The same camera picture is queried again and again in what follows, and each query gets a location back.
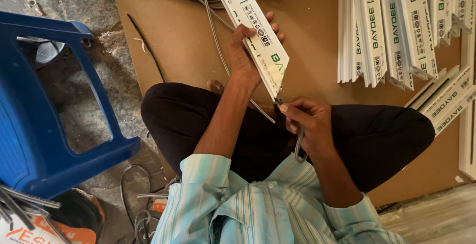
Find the person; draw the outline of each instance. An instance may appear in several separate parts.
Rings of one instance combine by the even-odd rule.
[[[152,243],[407,243],[384,229],[365,193],[432,143],[430,120],[403,107],[299,97],[267,109],[274,125],[248,107],[261,77],[242,40],[255,33],[240,25],[231,36],[224,91],[217,81],[208,90],[160,83],[144,96],[144,123],[181,176]],[[303,163],[291,152],[299,124]]]

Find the forearm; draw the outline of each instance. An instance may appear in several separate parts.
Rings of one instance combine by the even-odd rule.
[[[347,168],[333,145],[320,149],[318,154],[309,154],[321,183],[324,202],[334,208],[347,208],[362,200]]]
[[[231,158],[253,87],[232,76],[194,154],[215,154]]]

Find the bare foot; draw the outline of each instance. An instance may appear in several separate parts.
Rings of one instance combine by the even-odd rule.
[[[216,95],[223,95],[223,91],[225,90],[225,88],[223,87],[223,84],[221,84],[221,82],[217,80],[208,80],[207,90],[211,91]]]

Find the light blue striped shirt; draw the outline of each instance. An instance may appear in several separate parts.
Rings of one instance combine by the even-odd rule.
[[[180,163],[182,183],[170,186],[153,244],[407,243],[383,228],[366,195],[348,208],[327,206],[313,166],[294,153],[251,184],[230,163],[210,154]]]

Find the dirty floor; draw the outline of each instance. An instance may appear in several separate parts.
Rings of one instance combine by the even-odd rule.
[[[140,116],[142,96],[132,65],[129,49],[114,0],[36,0],[47,18],[77,20],[88,26],[96,36],[87,48],[96,71],[107,91],[122,134],[139,136],[141,149],[129,161],[87,180],[79,187],[95,195],[104,208],[106,224],[99,243],[131,242],[133,230],[120,197],[119,180],[131,164],[141,164],[152,177],[152,189],[164,186],[158,150]],[[39,16],[25,0],[0,0],[0,10]],[[108,140],[110,134],[102,112],[74,55],[69,53],[58,62],[38,70],[54,101],[65,127],[68,143],[75,152],[84,152]],[[148,192],[147,178],[131,170],[125,179],[126,199],[135,213],[145,207],[146,200],[135,199]]]

